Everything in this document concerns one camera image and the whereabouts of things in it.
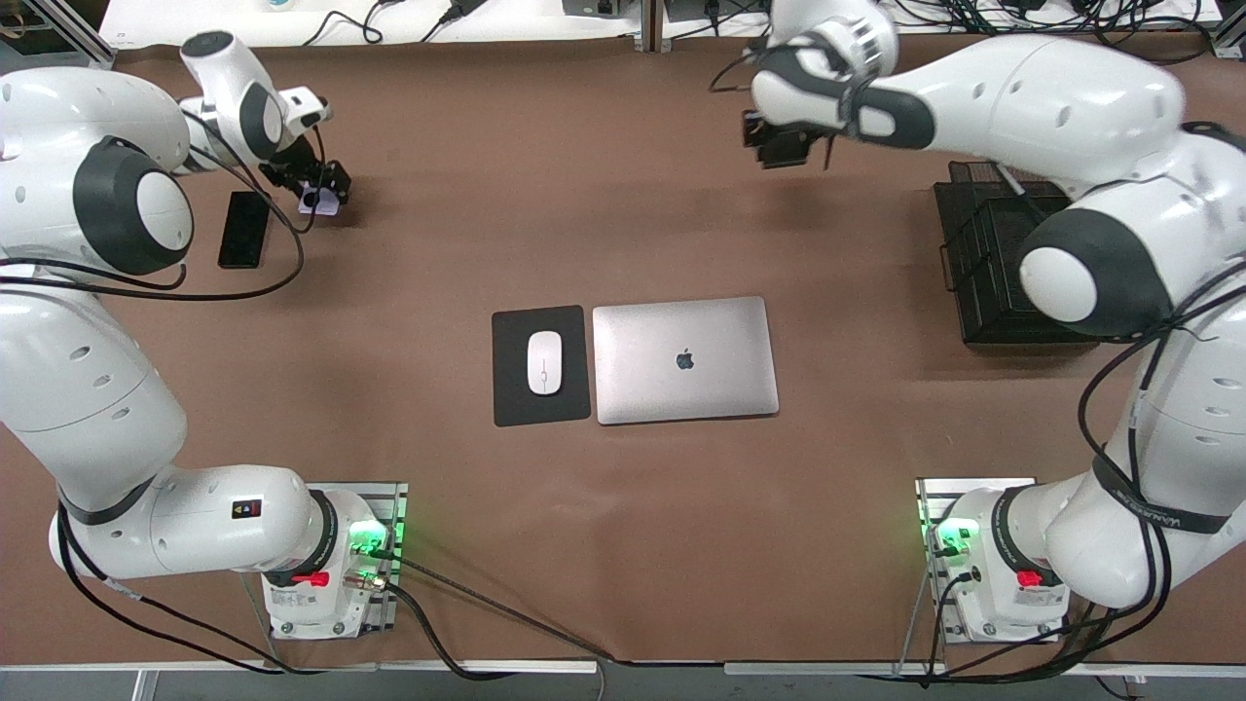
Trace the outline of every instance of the black smartphone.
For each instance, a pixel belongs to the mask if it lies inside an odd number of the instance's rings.
[[[222,268],[258,268],[268,232],[268,202],[258,192],[231,194],[217,264]]]

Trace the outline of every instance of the black mouse pad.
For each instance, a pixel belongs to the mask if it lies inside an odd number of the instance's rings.
[[[535,395],[528,388],[528,337],[538,330],[556,330],[562,336],[562,387],[553,395]],[[572,422],[591,415],[583,306],[493,314],[493,423]]]

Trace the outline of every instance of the brown tabletop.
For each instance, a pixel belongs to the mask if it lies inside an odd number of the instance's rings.
[[[963,44],[906,37],[905,62]],[[893,659],[922,572],[913,479],[1084,471],[1075,403],[1110,349],[1032,357],[962,345],[930,191],[952,156],[841,141],[830,172],[763,172],[739,144],[748,96],[705,92],[738,51],[260,52],[277,85],[334,103],[323,131],[355,178],[353,198],[305,237],[303,275],[269,296],[107,300],[186,408],[178,464],[407,482],[409,555],[619,657]],[[171,50],[118,67],[178,97],[197,92]],[[1246,129],[1241,66],[1174,71],[1191,118]],[[187,289],[250,288],[288,269],[277,227],[260,271],[216,269],[237,183],[218,173],[183,184],[198,237]],[[770,314],[779,416],[495,428],[493,311],[746,294]],[[1124,387],[1095,407],[1100,431]],[[45,547],[52,481],[7,432],[0,454],[0,662],[197,659],[78,598]],[[1244,575],[1246,552],[1227,555],[1110,656],[1246,662],[1246,601],[1232,595]],[[459,657],[578,656],[407,584]],[[232,573],[135,589],[263,640]],[[432,656],[405,611],[390,634],[283,651],[309,665]]]

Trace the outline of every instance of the white mouse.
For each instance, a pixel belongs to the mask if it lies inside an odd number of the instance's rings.
[[[528,390],[553,395],[562,387],[562,336],[556,330],[538,330],[528,336]]]

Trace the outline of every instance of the black basket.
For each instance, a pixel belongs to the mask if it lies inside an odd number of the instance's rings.
[[[1034,308],[1020,286],[1020,247],[1034,230],[1029,207],[991,163],[948,163],[952,182],[934,183],[943,224],[943,279],[956,293],[966,342],[1089,342]],[[1069,198],[1054,184],[1015,173],[1038,208],[1052,214]]]

